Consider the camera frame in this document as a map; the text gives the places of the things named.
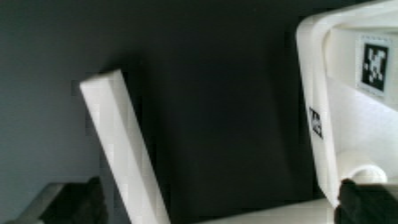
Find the white surface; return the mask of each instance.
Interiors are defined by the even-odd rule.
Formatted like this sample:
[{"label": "white surface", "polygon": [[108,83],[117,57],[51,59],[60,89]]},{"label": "white surface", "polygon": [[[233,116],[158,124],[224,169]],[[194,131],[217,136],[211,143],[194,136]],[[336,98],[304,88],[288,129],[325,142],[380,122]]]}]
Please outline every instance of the white surface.
[{"label": "white surface", "polygon": [[[393,166],[393,162],[398,155],[394,133],[398,132],[387,133],[387,131],[384,131],[384,127],[387,127],[389,130],[396,130],[396,123],[393,123],[396,121],[396,116],[393,110],[375,101],[375,99],[371,99],[371,97],[362,98],[364,94],[359,94],[355,89],[345,89],[345,81],[336,82],[332,78],[327,77],[330,66],[325,61],[325,47],[330,39],[329,32],[338,26],[346,26],[350,28],[370,26],[396,27],[396,15],[398,1],[373,1],[309,17],[297,30],[306,106],[307,109],[313,108],[320,114],[323,132],[323,138],[320,138],[311,130],[318,184],[334,206],[338,206],[339,192],[336,153],[345,150],[361,150],[366,152],[371,161],[375,161],[377,165],[382,167],[389,177],[394,176],[396,166]],[[329,74],[330,77],[341,75],[352,75],[355,77],[355,72],[348,72],[348,74]],[[359,95],[359,103],[362,103],[362,105],[355,108],[359,105],[355,103],[355,97]],[[386,124],[386,126],[371,127],[375,124]]]},{"label": "white surface", "polygon": [[80,84],[105,155],[133,224],[169,224],[121,71]]},{"label": "white surface", "polygon": [[334,208],[327,199],[314,200],[201,224],[332,224]]},{"label": "white surface", "polygon": [[[384,92],[361,82],[364,43],[387,47]],[[396,27],[336,27],[325,45],[327,75],[398,110],[398,23]]]}]

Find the white device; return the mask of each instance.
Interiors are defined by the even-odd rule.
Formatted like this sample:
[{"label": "white device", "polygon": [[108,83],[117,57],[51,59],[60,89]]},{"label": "white device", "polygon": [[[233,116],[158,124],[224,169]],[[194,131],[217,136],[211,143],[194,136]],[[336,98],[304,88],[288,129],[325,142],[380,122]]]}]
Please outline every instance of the white device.
[{"label": "white device", "polygon": [[398,1],[309,17],[297,31],[318,184],[398,176]]}]

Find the black background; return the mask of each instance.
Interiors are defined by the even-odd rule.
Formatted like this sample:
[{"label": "black background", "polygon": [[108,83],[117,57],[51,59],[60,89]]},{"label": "black background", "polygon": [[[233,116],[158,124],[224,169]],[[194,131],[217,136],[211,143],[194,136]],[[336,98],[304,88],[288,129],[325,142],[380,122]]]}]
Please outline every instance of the black background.
[{"label": "black background", "polygon": [[295,30],[309,15],[354,3],[2,1],[2,117],[41,108],[50,121],[7,138],[59,138],[50,130],[85,119],[78,82],[123,68],[174,224],[322,197]]}]

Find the dark wall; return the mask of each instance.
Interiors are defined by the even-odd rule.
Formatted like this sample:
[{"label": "dark wall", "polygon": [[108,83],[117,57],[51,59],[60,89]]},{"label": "dark wall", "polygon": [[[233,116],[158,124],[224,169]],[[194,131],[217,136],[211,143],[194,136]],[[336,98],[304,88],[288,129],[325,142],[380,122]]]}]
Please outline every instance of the dark wall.
[{"label": "dark wall", "polygon": [[0,217],[98,175],[76,84],[119,67],[174,223],[320,197],[295,29],[354,2],[2,1]]}]

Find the black label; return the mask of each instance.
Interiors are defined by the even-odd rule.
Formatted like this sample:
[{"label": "black label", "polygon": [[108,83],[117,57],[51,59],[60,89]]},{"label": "black label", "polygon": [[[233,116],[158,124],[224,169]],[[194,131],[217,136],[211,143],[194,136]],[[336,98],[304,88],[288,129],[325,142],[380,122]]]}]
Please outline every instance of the black label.
[{"label": "black label", "polygon": [[311,116],[313,131],[314,131],[316,135],[322,137],[320,114],[316,113],[316,111],[313,110],[313,108],[309,108],[309,116]]},{"label": "black label", "polygon": [[362,83],[377,90],[384,91],[387,55],[389,49],[384,46],[364,44],[364,63],[362,63]]}]

